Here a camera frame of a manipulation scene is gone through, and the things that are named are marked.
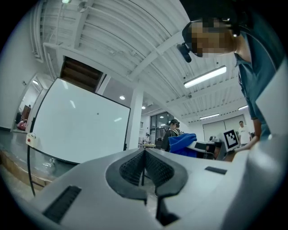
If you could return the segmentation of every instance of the ceiling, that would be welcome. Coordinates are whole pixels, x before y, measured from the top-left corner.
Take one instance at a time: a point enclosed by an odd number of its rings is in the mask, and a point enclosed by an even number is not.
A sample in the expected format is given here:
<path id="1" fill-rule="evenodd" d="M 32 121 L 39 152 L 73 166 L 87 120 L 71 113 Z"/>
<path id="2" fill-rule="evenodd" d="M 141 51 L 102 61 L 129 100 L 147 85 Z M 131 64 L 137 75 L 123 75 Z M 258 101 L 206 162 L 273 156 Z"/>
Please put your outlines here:
<path id="1" fill-rule="evenodd" d="M 104 66 L 123 83 L 117 86 L 112 80 L 105 90 L 116 101 L 125 92 L 127 100 L 122 103 L 128 103 L 132 95 L 128 88 L 140 84 L 157 106 L 185 123 L 246 105 L 233 54 L 207 58 L 192 54 L 192 62 L 186 63 L 177 50 L 189 22 L 178 0 L 88 0 L 82 13 L 77 11 L 79 3 L 48 0 L 40 5 L 41 42 L 75 49 Z M 184 87 L 184 82 L 223 65 L 225 74 Z"/>

